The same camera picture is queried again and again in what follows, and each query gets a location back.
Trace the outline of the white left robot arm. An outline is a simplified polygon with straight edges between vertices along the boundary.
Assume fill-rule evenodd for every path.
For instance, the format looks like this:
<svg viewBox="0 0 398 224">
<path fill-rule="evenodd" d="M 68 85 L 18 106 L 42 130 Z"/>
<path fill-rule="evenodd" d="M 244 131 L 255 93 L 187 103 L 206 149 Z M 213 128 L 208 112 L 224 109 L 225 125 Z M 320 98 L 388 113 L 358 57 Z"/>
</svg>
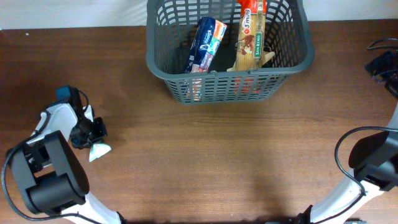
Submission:
<svg viewBox="0 0 398 224">
<path fill-rule="evenodd" d="M 74 149 L 107 150 L 102 118 L 82 102 L 74 86 L 56 90 L 56 101 L 40 113 L 33 133 L 7 151 L 1 171 L 4 196 L 11 209 L 33 222 L 65 218 L 73 223 L 125 223 L 91 192 Z"/>
</svg>

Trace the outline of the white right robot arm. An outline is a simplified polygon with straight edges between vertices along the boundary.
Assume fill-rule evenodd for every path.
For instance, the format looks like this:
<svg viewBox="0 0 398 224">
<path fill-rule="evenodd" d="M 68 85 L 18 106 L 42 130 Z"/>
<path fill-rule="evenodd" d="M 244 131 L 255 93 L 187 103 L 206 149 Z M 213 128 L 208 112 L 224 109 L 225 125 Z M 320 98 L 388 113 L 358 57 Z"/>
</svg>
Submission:
<svg viewBox="0 0 398 224">
<path fill-rule="evenodd" d="M 354 145 L 348 159 L 349 170 L 345 170 L 338 156 L 340 146 L 347 137 L 360 131 L 377 133 Z M 298 214 L 294 223 L 349 223 L 349 218 L 364 204 L 397 187 L 397 110 L 386 127 L 362 126 L 342 135 L 334 157 L 344 178 L 321 202 Z"/>
</svg>

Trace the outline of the mint green wipes packet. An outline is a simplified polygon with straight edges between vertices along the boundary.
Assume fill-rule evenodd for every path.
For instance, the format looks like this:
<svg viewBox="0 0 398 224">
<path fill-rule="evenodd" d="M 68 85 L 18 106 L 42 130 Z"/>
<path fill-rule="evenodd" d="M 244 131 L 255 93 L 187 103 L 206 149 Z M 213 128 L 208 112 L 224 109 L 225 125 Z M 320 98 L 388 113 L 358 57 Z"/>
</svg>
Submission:
<svg viewBox="0 0 398 224">
<path fill-rule="evenodd" d="M 111 147 L 105 143 L 95 143 L 92 145 L 89 153 L 89 161 L 93 162 L 95 159 L 102 157 L 111 151 Z"/>
</svg>

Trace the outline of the grey plastic basket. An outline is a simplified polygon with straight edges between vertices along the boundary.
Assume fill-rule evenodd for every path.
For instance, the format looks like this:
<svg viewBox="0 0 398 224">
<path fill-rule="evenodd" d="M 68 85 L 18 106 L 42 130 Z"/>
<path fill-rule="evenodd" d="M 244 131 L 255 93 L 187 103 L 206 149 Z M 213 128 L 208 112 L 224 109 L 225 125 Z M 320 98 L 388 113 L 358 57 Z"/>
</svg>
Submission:
<svg viewBox="0 0 398 224">
<path fill-rule="evenodd" d="M 275 56 L 257 70 L 231 72 L 240 11 L 233 0 L 148 1 L 147 66 L 177 101 L 185 105 L 260 101 L 311 65 L 314 49 L 302 0 L 267 1 L 264 46 Z M 226 33 L 209 70 L 188 74 L 184 70 L 189 50 L 198 21 L 205 16 L 225 23 Z"/>
</svg>

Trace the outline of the San Remo spaghetti packet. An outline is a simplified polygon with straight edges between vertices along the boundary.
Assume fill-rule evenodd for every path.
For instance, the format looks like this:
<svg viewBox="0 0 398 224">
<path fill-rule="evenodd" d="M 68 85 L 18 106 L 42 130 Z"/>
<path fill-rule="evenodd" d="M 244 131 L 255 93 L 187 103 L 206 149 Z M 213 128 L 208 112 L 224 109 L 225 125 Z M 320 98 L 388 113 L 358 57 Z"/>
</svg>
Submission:
<svg viewBox="0 0 398 224">
<path fill-rule="evenodd" d="M 240 0 L 239 34 L 236 49 L 236 71 L 262 68 L 266 30 L 266 0 Z"/>
</svg>

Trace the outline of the Kleenex tissue multipack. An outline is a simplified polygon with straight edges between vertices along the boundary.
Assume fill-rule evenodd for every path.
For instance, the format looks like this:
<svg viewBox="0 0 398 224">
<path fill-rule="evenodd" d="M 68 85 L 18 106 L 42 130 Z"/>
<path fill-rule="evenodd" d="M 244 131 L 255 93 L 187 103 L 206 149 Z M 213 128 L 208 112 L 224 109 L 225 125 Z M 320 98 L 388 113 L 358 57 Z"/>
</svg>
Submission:
<svg viewBox="0 0 398 224">
<path fill-rule="evenodd" d="M 197 32 L 189 50 L 185 73 L 207 72 L 223 40 L 227 25 L 209 16 L 198 21 Z M 184 101 L 201 101 L 202 79 L 181 82 L 185 89 Z"/>
</svg>

